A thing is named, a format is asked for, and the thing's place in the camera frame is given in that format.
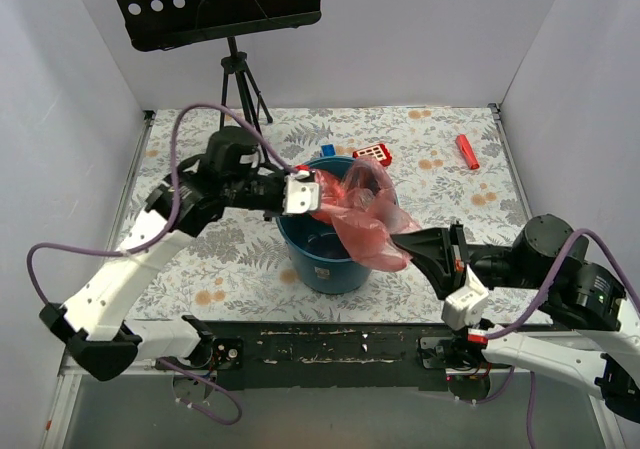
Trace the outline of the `teal plastic trash bin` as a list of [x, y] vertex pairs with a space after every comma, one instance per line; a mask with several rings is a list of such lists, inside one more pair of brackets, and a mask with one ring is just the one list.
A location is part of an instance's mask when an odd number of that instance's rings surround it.
[[[304, 167], [310, 170], [320, 167], [342, 176], [347, 162], [352, 159], [356, 158], [322, 157]], [[316, 220], [312, 214], [277, 220], [300, 280], [313, 290], [329, 295], [344, 294], [361, 287], [374, 270], [353, 261], [335, 230]]]

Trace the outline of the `red plastic trash bag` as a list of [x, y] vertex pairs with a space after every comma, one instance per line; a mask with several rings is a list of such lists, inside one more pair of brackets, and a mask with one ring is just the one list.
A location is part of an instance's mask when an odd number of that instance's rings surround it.
[[392, 241], [416, 232], [419, 224], [399, 207], [386, 168], [366, 156], [347, 162], [344, 175], [315, 167], [321, 204], [312, 216], [331, 226], [349, 257], [372, 270], [398, 272], [411, 261]]

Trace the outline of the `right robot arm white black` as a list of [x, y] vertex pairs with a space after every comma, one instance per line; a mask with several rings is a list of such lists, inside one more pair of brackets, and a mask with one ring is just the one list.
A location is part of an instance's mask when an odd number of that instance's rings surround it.
[[[510, 246], [470, 244], [463, 227], [398, 234], [394, 244], [412, 257], [443, 302], [448, 342], [427, 350], [447, 368], [508, 365], [570, 384], [616, 415], [639, 420], [639, 296], [617, 262], [587, 260], [589, 230], [574, 230], [554, 215], [530, 219]], [[491, 290], [526, 289], [536, 295], [517, 319], [501, 326], [484, 318]], [[529, 336], [533, 312], [594, 343], [572, 349]]]

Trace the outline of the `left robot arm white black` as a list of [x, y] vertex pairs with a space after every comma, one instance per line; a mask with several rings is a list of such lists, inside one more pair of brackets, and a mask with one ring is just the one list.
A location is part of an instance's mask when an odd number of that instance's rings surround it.
[[99, 381], [117, 377], [137, 360], [174, 357], [193, 369], [211, 361], [213, 336], [196, 317], [140, 322], [126, 316], [163, 268], [225, 209], [281, 215], [294, 179], [262, 161], [253, 135], [237, 126], [215, 132], [204, 153], [178, 164], [177, 175], [151, 192], [119, 256], [75, 295], [46, 304], [39, 314], [75, 362]]

